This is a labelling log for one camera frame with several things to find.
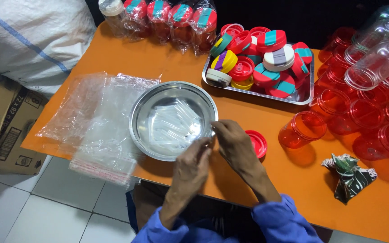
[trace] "dark pants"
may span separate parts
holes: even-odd
[[[168,187],[142,181],[134,187],[133,200],[136,207],[138,227],[141,229],[163,204]],[[216,231],[224,238],[237,237],[243,242],[265,242],[259,226],[251,217],[251,209],[239,207],[230,203],[214,200],[204,196],[196,196],[181,213],[180,217],[187,224],[193,224],[202,219],[209,219]],[[324,242],[328,242],[332,230],[314,226]]]

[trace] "blue stripe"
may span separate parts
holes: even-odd
[[[0,19],[0,26],[3,27],[8,33],[10,33],[12,36],[14,36],[16,39],[18,39],[22,44],[24,44],[29,49],[35,51],[38,55],[40,55],[42,58],[55,63],[64,73],[69,74],[70,70],[68,70],[64,64],[62,64],[60,61],[55,60],[54,58],[49,57],[46,53],[44,53],[39,47],[32,44],[27,38],[22,36],[18,31],[13,29],[9,24],[7,24],[4,20]]]

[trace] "blue sleeve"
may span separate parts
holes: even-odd
[[[181,219],[175,221],[173,230],[166,229],[159,218],[161,209],[162,207],[159,207],[155,210],[132,243],[179,243],[187,234],[188,227]]]
[[[251,216],[268,243],[322,243],[315,229],[296,211],[290,196],[281,202],[267,202],[253,208]]]

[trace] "stainless steel bowl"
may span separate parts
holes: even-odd
[[[129,119],[130,135],[136,146],[149,157],[162,161],[175,161],[179,155],[164,150],[160,146],[149,142],[148,121],[154,117],[157,106],[169,106],[176,103],[176,99],[185,101],[190,108],[202,118],[199,137],[213,135],[211,121],[218,120],[217,107],[211,96],[202,88],[187,82],[171,81],[152,87],[142,94],[135,102]]]

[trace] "green leaf pattern cloth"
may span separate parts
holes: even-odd
[[[331,159],[322,161],[322,166],[336,169],[340,175],[334,197],[345,205],[356,196],[364,187],[370,185],[378,174],[374,169],[363,169],[358,166],[359,159],[351,157],[349,154],[335,156],[331,154]]]

